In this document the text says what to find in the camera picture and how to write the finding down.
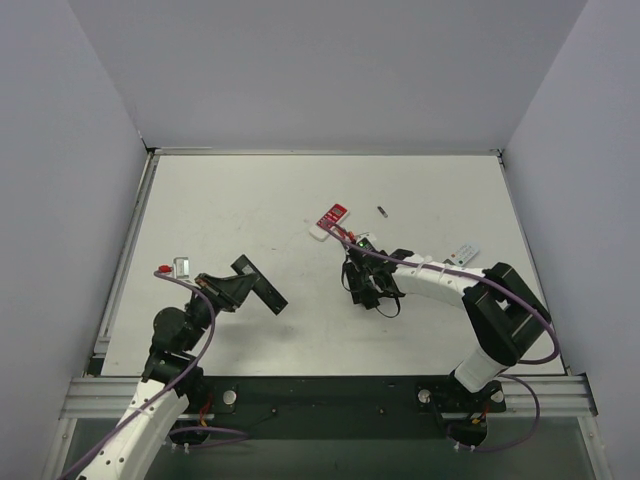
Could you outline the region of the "black remote control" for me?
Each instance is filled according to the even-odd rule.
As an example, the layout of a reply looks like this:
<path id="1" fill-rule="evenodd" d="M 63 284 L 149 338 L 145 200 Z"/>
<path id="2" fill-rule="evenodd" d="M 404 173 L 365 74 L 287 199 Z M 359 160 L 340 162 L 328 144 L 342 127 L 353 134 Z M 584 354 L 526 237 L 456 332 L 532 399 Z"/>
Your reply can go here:
<path id="1" fill-rule="evenodd" d="M 231 268 L 237 274 L 255 274 L 257 276 L 252 290 L 274 315 L 279 315 L 288 306 L 288 301 L 284 296 L 246 255 L 238 257 L 231 264 Z"/>

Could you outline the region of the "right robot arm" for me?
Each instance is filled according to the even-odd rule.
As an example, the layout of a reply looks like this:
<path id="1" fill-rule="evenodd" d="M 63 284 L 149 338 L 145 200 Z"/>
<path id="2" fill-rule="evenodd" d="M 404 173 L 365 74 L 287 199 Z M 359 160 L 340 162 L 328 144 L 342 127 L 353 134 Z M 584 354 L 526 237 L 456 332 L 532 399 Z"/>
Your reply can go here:
<path id="1" fill-rule="evenodd" d="M 559 355 L 548 311 L 506 263 L 464 268 L 404 249 L 387 255 L 359 242 L 345 248 L 342 281 L 353 303 L 366 309 L 383 298 L 419 295 L 464 310 L 478 346 L 452 377 L 471 394 L 519 363 L 544 364 Z"/>

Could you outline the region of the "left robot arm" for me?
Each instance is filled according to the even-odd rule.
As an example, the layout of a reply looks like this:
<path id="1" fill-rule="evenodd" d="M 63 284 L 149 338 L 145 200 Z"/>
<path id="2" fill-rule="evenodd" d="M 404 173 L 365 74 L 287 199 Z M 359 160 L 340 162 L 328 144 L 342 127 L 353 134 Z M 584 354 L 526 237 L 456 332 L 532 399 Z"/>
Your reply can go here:
<path id="1" fill-rule="evenodd" d="M 183 308 L 156 314 L 149 357 L 125 413 L 61 479 L 144 478 L 180 415 L 206 404 L 199 362 L 213 341 L 217 315 L 236 312 L 261 281 L 251 271 L 224 278 L 200 274 L 187 282 L 168 265 L 154 276 L 186 288 L 190 299 Z"/>

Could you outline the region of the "red and white remote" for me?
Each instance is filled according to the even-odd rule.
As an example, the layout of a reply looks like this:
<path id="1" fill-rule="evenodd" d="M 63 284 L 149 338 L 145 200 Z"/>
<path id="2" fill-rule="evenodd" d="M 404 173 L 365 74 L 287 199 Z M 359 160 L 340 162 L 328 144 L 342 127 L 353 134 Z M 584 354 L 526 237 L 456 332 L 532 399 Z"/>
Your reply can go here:
<path id="1" fill-rule="evenodd" d="M 324 215 L 309 228 L 311 237 L 319 242 L 324 242 L 329 238 L 328 230 L 338 232 L 338 227 L 350 215 L 350 210 L 339 203 L 332 205 Z"/>

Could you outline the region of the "white remote control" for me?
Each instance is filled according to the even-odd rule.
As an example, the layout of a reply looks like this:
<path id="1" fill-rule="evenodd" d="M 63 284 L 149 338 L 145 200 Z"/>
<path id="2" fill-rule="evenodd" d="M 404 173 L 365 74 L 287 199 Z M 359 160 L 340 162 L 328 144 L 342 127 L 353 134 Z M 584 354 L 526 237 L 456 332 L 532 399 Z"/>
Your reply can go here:
<path id="1" fill-rule="evenodd" d="M 473 260 L 479 252 L 480 248 L 476 244 L 465 243 L 452 251 L 445 262 L 454 266 L 464 267 Z"/>

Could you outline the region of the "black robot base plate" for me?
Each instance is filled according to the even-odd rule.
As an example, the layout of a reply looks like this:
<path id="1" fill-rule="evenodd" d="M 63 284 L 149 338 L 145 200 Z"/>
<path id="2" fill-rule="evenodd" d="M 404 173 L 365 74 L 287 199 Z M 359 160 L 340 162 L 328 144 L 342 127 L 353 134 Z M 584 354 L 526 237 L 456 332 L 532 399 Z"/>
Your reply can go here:
<path id="1" fill-rule="evenodd" d="M 486 417 L 506 410 L 493 380 L 470 393 L 449 375 L 207 376 L 171 431 L 192 447 L 251 440 L 440 439 L 460 424 L 482 442 Z"/>

